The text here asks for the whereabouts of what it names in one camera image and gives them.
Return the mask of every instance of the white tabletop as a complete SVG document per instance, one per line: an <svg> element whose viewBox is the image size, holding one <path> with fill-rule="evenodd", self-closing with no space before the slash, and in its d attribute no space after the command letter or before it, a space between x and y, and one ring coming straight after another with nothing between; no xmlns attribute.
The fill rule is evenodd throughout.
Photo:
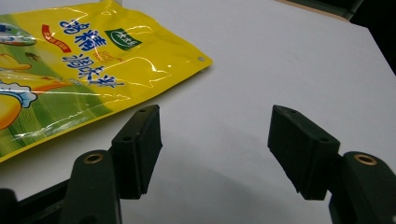
<svg viewBox="0 0 396 224"><path fill-rule="evenodd" d="M82 0L6 1L0 14ZM273 105L299 110L396 171L396 76L370 32L273 0L124 0L212 57L213 65L142 105L0 163L19 199L70 176L85 151L108 149L144 105L161 107L163 150L148 194L122 201L124 223L330 224L267 148Z"/></svg>

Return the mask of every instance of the plastic snack bag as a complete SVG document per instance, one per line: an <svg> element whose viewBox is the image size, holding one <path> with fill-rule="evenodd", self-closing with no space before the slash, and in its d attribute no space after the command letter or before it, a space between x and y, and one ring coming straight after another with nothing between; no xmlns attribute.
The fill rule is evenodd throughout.
<svg viewBox="0 0 396 224"><path fill-rule="evenodd" d="M0 161L137 105L211 59L114 1L0 16Z"/></svg>

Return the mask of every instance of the yellow packaging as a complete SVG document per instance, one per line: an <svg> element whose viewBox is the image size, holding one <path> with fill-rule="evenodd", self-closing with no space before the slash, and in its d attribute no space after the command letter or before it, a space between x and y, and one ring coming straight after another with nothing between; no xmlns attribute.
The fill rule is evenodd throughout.
<svg viewBox="0 0 396 224"><path fill-rule="evenodd" d="M114 1L0 16L0 161L137 105L212 64Z"/></svg>

